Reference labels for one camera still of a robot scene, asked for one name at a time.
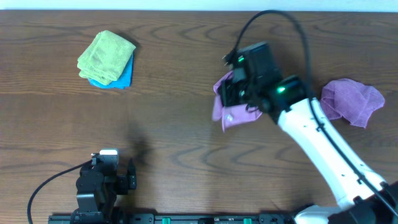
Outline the purple microfiber cloth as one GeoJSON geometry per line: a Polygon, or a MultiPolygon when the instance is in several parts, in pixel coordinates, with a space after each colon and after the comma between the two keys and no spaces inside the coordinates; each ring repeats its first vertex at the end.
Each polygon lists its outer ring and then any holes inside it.
{"type": "Polygon", "coordinates": [[[221,86],[221,82],[223,80],[229,80],[232,78],[233,78],[233,71],[229,71],[213,86],[213,91],[216,94],[216,96],[213,103],[213,111],[211,119],[214,122],[221,121],[221,127],[223,132],[225,132],[227,128],[231,128],[233,126],[254,122],[258,120],[262,115],[262,112],[259,110],[247,111],[246,110],[247,104],[231,106],[231,107],[225,107],[222,105],[221,96],[219,93],[217,93],[217,89],[221,86]]]}

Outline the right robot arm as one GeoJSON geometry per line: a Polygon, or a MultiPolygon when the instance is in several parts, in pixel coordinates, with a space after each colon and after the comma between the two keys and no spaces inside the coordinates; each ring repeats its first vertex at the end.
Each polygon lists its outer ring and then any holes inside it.
{"type": "Polygon", "coordinates": [[[337,206],[311,205],[293,215],[295,223],[397,223],[397,184],[356,155],[299,77],[230,71],[213,89],[224,128],[267,113],[325,179],[337,206]]]}

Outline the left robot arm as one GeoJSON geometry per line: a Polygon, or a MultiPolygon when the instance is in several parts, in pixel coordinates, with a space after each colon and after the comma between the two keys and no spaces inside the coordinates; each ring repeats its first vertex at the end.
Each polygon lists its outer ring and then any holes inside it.
{"type": "Polygon", "coordinates": [[[94,153],[91,161],[80,169],[76,181],[78,208],[69,223],[128,223],[124,210],[115,206],[117,196],[137,188],[136,167],[130,159],[127,172],[118,174],[119,156],[94,153]]]}

